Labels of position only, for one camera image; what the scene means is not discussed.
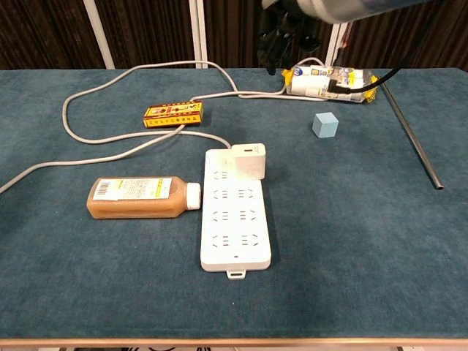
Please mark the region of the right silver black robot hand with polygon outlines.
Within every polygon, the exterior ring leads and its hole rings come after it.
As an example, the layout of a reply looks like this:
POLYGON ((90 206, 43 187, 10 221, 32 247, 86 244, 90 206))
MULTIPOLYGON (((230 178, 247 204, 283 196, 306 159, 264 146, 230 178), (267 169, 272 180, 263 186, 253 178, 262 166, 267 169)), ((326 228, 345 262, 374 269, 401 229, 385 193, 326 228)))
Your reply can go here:
POLYGON ((315 52, 321 41, 315 35, 317 18, 304 11, 299 1, 262 1, 257 35, 257 57, 269 75, 292 66, 291 44, 305 53, 315 52))

